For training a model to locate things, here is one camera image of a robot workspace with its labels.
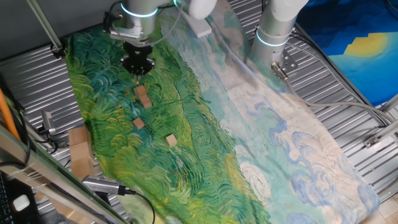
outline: silver connector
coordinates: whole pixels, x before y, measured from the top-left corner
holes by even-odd
[[[55,134],[57,132],[57,129],[55,128],[51,112],[48,111],[41,111],[41,112],[43,118],[43,127],[46,130],[47,134],[49,135]]]
[[[126,188],[125,186],[123,186],[123,182],[119,180],[109,179],[106,177],[97,177],[93,175],[86,176],[82,182],[94,192],[102,192],[108,194],[124,195],[124,189]]]
[[[283,82],[288,79],[288,76],[286,73],[280,68],[279,64],[277,62],[272,63],[271,69],[274,72],[274,74],[280,78]]]

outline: metal frame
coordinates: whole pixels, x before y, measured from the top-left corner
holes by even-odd
[[[0,161],[24,161],[26,146],[2,126],[0,142]],[[128,223],[39,145],[37,148],[37,152],[30,152],[26,169],[19,170],[13,166],[0,169],[96,223],[107,224],[105,219],[113,223]]]
[[[36,0],[26,0],[26,1],[29,4],[30,8],[32,9],[33,13],[36,15],[36,17],[39,20],[40,24],[42,25],[44,31],[49,36],[54,47],[57,50],[62,49],[62,43],[61,43],[60,39],[57,37],[55,31],[52,29],[52,26],[51,26],[49,20],[46,18],[44,12],[40,8],[37,1]]]

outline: small wooden cube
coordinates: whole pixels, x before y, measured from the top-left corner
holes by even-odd
[[[138,98],[141,98],[141,97],[147,95],[147,91],[145,90],[145,87],[143,85],[135,87],[134,92],[135,92],[136,96],[138,96]]]
[[[143,128],[145,126],[145,124],[141,120],[141,118],[135,119],[134,121],[132,121],[132,123],[135,125],[135,127],[137,127],[138,130],[140,130],[141,128]]]
[[[89,142],[82,142],[73,146],[69,146],[70,158],[73,161],[90,157],[94,159],[93,149]]]
[[[175,146],[177,144],[177,139],[175,138],[174,134],[167,136],[166,141],[170,147]]]
[[[95,175],[94,160],[91,157],[72,161],[70,166],[72,168],[72,174],[80,180],[83,180],[87,175]]]
[[[150,102],[150,99],[148,96],[143,96],[141,98],[139,98],[141,100],[142,105],[144,106],[144,108],[150,108],[152,106],[152,102]]]
[[[68,135],[69,135],[69,145],[71,146],[82,142],[91,143],[90,132],[87,130],[85,126],[69,130]]]

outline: white cable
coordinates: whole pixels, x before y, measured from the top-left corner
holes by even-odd
[[[134,46],[136,46],[136,47],[153,46],[153,45],[155,45],[155,44],[158,44],[160,41],[166,39],[166,38],[172,33],[172,31],[174,30],[175,26],[177,25],[178,20],[179,20],[180,17],[181,17],[182,9],[183,9],[182,6],[183,6],[184,2],[185,2],[185,0],[182,0],[180,12],[178,13],[177,18],[175,19],[175,22],[174,22],[172,28],[169,30],[169,32],[168,32],[166,35],[164,35],[161,39],[156,40],[155,42],[152,42],[152,43],[145,43],[145,44],[132,43],[132,42],[130,42],[130,41],[124,39],[124,37],[120,35],[120,33],[118,32],[117,28],[116,28],[113,24],[112,24],[112,27],[113,27],[113,29],[116,31],[116,33],[118,34],[118,36],[119,36],[123,41],[129,42],[130,44],[132,44],[132,45],[134,45]]]
[[[290,90],[292,90],[293,94],[295,94],[296,96],[300,97],[296,91],[293,89],[292,84],[290,83],[289,79],[285,80],[287,86],[290,88]],[[377,113],[379,116],[382,116],[384,118],[386,118],[388,121],[390,121],[391,123],[393,123],[395,120],[393,118],[391,118],[388,114],[386,114],[385,112],[374,108],[373,106],[369,106],[363,103],[357,103],[357,102],[335,102],[335,103],[310,103],[308,101],[305,101],[304,99],[302,99],[304,101],[304,103],[307,106],[314,106],[314,107],[329,107],[329,106],[341,106],[341,105],[350,105],[350,106],[358,106],[358,107],[362,107],[365,108],[367,110],[371,110],[375,113]]]
[[[335,76],[335,74],[330,70],[329,66],[322,60],[322,58],[320,58],[320,57],[314,55],[313,53],[307,51],[306,49],[303,49],[303,48],[301,48],[301,47],[297,47],[296,45],[291,44],[291,43],[289,43],[289,42],[286,43],[286,44],[289,45],[289,46],[291,46],[291,47],[294,47],[294,48],[296,48],[296,49],[299,49],[300,51],[303,51],[303,52],[305,52],[305,53],[311,55],[312,57],[315,57],[316,59],[318,59],[318,60],[326,67],[326,69],[331,73],[331,75],[333,75],[333,77],[335,78],[335,80],[337,80],[337,82],[339,83],[339,85],[341,85],[349,94],[351,94],[353,97],[355,97],[359,102],[364,103],[360,98],[358,98],[354,93],[352,93],[351,91],[349,91],[349,90],[347,89],[347,87],[345,87],[344,84],[342,84],[342,83],[339,81],[339,79],[338,79],[338,78]]]

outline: orange pole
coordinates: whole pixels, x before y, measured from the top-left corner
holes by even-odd
[[[8,131],[11,132],[11,134],[14,135],[15,138],[21,140],[17,128],[15,127],[15,123],[12,118],[10,108],[8,107],[6,97],[2,93],[1,89],[0,89],[0,110],[2,112],[2,115],[4,116],[4,120],[6,121]]]

